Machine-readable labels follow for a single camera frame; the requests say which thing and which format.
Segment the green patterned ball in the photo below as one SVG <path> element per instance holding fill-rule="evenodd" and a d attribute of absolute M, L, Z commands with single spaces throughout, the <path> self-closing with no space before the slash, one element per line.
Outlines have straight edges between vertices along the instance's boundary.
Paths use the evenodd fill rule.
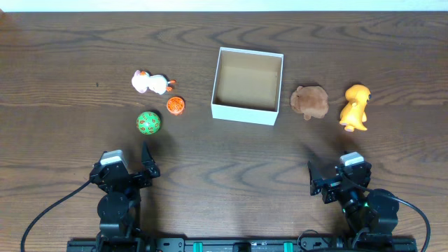
<path fill-rule="evenodd" d="M 158 132 L 161 127 L 160 117 L 153 111 L 145 111 L 136 119 L 136 128 L 142 134 L 150 135 Z"/>

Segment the yellow rubber dinosaur toy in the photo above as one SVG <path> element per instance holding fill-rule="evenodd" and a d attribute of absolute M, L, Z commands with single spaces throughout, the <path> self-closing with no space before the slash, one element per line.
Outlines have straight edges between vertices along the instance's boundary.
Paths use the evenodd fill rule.
<path fill-rule="evenodd" d="M 365 107 L 371 97 L 370 90 L 361 84 L 355 84 L 345 92 L 347 104 L 339 115 L 339 124 L 344 126 L 344 130 L 348 132 L 368 130 L 363 123 L 367 121 Z"/>

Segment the orange round toy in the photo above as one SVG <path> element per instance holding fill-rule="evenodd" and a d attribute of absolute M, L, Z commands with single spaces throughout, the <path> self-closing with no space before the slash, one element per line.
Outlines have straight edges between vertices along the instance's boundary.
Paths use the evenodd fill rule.
<path fill-rule="evenodd" d="M 167 110 L 175 116 L 181 115 L 185 110 L 185 106 L 185 102 L 181 97 L 172 97 L 168 99 L 166 105 Z"/>

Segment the brown plush toy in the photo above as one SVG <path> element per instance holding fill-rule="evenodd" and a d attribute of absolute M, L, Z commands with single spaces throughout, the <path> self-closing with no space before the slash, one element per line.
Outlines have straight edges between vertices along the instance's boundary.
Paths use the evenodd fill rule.
<path fill-rule="evenodd" d="M 329 109 L 328 94 L 320 86 L 298 86 L 290 97 L 290 105 L 305 120 L 312 117 L 322 119 Z"/>

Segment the white pink duck toy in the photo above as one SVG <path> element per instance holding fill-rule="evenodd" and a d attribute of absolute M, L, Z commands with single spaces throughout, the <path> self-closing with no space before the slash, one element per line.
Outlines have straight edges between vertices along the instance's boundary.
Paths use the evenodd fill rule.
<path fill-rule="evenodd" d="M 132 77 L 132 86 L 139 93 L 150 90 L 159 95 L 173 90 L 175 80 L 168 80 L 163 75 L 150 75 L 146 71 L 136 70 Z"/>

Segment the white cardboard box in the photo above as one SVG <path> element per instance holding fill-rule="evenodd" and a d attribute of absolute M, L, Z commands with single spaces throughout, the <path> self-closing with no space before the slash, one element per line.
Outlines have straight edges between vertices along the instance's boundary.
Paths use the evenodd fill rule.
<path fill-rule="evenodd" d="M 273 126 L 279 114 L 284 55 L 221 47 L 211 97 L 214 119 Z"/>

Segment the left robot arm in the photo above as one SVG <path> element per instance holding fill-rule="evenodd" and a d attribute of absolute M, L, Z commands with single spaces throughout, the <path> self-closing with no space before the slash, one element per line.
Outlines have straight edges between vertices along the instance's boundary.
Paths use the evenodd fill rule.
<path fill-rule="evenodd" d="M 143 143 L 141 152 L 143 170 L 129 173 L 128 162 L 122 150 L 104 152 L 93 165 L 90 180 L 106 195 L 97 206 L 100 232 L 109 239 L 129 239 L 139 228 L 140 189 L 152 186 L 160 176 L 160 169 Z"/>

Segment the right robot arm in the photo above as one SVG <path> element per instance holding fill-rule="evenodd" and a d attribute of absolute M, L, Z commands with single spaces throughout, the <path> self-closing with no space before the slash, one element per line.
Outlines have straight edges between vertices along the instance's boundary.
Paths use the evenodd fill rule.
<path fill-rule="evenodd" d="M 325 204 L 338 202 L 353 235 L 365 230 L 368 235 L 390 236 L 398 224 L 398 203 L 381 194 L 391 196 L 387 190 L 376 189 L 368 195 L 372 165 L 363 161 L 336 166 L 336 175 L 323 178 L 311 162 L 307 163 L 310 177 L 310 195 L 322 195 Z"/>

